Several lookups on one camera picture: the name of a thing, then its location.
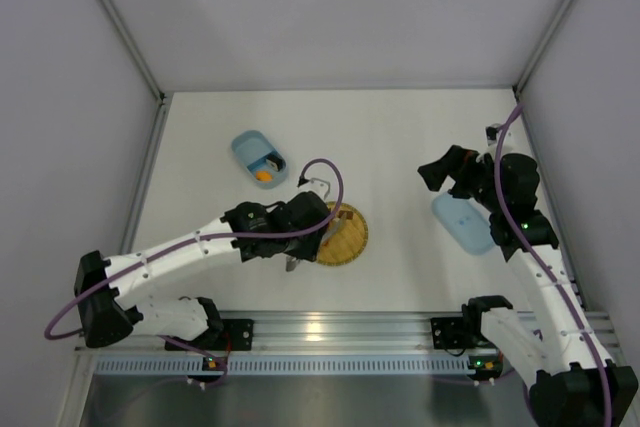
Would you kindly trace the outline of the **metal tongs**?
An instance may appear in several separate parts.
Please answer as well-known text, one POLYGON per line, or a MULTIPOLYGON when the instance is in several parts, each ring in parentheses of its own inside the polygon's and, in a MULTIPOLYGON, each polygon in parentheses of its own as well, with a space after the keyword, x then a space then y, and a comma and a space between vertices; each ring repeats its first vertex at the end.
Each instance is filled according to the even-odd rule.
MULTIPOLYGON (((347 220, 340 219, 339 218, 339 213, 332 220, 332 222, 329 224, 329 227, 328 227, 327 231, 323 235, 323 237, 321 239, 321 244, 322 245, 326 244, 331 239, 331 237, 334 236, 338 232, 338 230, 343 226, 343 224, 347 221, 347 220)), ((285 271, 287 273, 293 272, 301 262, 302 262, 301 259, 297 259, 297 258, 289 256, 286 259, 285 271)))

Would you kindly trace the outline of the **orange fish-shaped food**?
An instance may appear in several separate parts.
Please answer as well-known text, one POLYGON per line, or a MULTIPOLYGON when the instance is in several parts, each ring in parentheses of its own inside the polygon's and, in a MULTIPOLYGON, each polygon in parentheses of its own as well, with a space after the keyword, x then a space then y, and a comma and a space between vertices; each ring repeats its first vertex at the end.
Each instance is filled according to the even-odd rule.
POLYGON ((260 170, 255 173, 255 178, 259 182, 271 182, 273 180, 273 176, 270 172, 265 170, 260 170))

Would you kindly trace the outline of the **rice sushi roll piece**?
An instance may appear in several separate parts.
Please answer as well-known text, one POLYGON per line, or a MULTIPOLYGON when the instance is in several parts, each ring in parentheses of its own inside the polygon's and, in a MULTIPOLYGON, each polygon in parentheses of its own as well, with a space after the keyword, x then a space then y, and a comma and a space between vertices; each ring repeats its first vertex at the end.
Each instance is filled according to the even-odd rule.
POLYGON ((285 161, 275 154, 269 154, 265 157, 265 163, 276 172, 280 172, 286 166, 285 161))

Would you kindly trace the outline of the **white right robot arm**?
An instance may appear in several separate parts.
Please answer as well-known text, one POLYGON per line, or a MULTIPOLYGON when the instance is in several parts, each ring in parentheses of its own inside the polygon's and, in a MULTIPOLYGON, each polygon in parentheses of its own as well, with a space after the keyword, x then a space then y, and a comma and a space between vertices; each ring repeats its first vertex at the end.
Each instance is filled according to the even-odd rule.
POLYGON ((507 153, 495 159, 453 145, 418 174, 437 192, 447 179, 455 199, 473 199, 490 213, 492 240, 522 285, 538 330, 527 329, 500 295, 462 307, 469 339, 497 347, 527 389, 539 426, 619 426, 639 388, 597 339, 564 267, 559 240, 537 209, 536 161, 507 153))

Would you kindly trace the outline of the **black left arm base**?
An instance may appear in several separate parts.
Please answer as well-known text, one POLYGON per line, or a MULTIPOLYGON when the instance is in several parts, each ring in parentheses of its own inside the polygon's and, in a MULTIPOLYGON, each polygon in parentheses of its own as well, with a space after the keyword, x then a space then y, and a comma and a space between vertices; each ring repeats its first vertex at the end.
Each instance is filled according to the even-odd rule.
POLYGON ((254 320, 248 318, 223 319, 220 331, 208 330, 192 341, 179 339, 191 347, 206 351, 251 351, 254 320))

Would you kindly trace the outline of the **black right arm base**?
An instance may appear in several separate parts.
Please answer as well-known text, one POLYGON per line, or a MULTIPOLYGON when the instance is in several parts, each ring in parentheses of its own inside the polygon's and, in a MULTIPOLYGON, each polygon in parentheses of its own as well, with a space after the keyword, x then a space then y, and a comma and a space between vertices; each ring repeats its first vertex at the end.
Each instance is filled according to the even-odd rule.
POLYGON ((477 325, 462 316, 432 317, 430 326, 435 349, 461 351, 487 343, 477 325))

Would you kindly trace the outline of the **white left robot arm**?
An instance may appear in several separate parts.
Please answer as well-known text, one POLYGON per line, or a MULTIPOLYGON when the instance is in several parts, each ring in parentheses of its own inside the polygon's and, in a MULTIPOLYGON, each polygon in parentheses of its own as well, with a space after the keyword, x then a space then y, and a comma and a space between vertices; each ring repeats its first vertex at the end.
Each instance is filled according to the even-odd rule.
POLYGON ((280 254, 315 261, 329 215, 327 203, 307 191, 269 206, 243 202, 196 231, 147 250, 85 254, 74 294, 86 346, 107 347, 130 335, 185 343, 214 339, 223 328, 214 302, 168 298, 167 288, 212 268, 280 254))

